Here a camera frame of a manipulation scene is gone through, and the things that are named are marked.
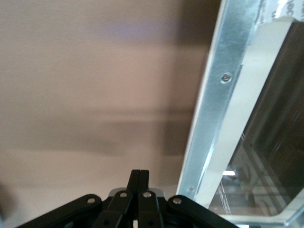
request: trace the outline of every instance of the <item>silver rivet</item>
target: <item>silver rivet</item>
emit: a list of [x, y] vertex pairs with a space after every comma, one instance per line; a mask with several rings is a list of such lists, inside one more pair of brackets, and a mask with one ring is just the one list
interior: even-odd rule
[[120, 193], [120, 195], [119, 195], [120, 197], [127, 197], [128, 196], [128, 194], [126, 193], [126, 192], [122, 192], [122, 193]]
[[94, 203], [95, 202], [95, 199], [94, 198], [89, 198], [88, 200], [87, 200], [87, 203]]
[[180, 198], [175, 198], [175, 199], [173, 199], [173, 203], [181, 204], [181, 199]]
[[224, 73], [223, 76], [222, 76], [222, 83], [227, 83], [227, 82], [230, 82], [231, 81], [231, 73]]
[[152, 195], [151, 195], [151, 193], [150, 192], [148, 192], [148, 191], [146, 191], [144, 194], [142, 194], [145, 198], [149, 198], [149, 197], [151, 197]]

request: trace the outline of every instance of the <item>transparent enclosure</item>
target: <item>transparent enclosure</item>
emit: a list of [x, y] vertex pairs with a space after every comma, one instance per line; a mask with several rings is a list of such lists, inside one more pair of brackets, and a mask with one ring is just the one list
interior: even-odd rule
[[292, 24], [210, 210], [274, 216], [304, 204], [304, 23]]

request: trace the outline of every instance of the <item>black mechanical arm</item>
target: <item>black mechanical arm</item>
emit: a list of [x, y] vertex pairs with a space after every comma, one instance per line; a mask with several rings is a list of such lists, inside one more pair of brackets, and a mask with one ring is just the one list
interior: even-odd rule
[[166, 201], [148, 183], [148, 170], [133, 170], [127, 188], [106, 200], [85, 195], [18, 228], [133, 228], [134, 220], [138, 228], [237, 228], [185, 196]]

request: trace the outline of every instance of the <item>beige wall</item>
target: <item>beige wall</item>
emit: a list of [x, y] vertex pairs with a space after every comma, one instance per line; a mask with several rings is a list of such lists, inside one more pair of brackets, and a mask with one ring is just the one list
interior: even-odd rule
[[0, 208], [14, 227], [149, 169], [175, 194], [218, 0], [0, 2]]

